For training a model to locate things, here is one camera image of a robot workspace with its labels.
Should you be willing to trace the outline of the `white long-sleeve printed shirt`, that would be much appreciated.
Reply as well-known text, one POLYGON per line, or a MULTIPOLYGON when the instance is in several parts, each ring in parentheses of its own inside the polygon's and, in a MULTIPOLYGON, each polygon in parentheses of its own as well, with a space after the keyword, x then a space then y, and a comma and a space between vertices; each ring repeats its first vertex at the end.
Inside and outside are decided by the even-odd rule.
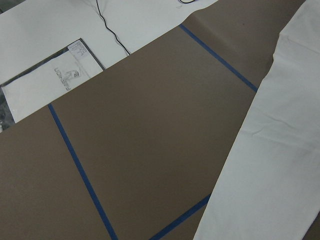
POLYGON ((320 237, 320 3, 279 34, 214 186, 196 240, 320 237))

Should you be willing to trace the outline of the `brown paper table mat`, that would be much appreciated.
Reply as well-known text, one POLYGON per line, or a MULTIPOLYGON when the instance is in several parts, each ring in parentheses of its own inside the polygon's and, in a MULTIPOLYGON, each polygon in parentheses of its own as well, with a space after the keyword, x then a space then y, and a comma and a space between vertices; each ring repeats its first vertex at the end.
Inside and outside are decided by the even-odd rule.
POLYGON ((300 0, 221 0, 0 136, 3 240, 191 240, 300 0))

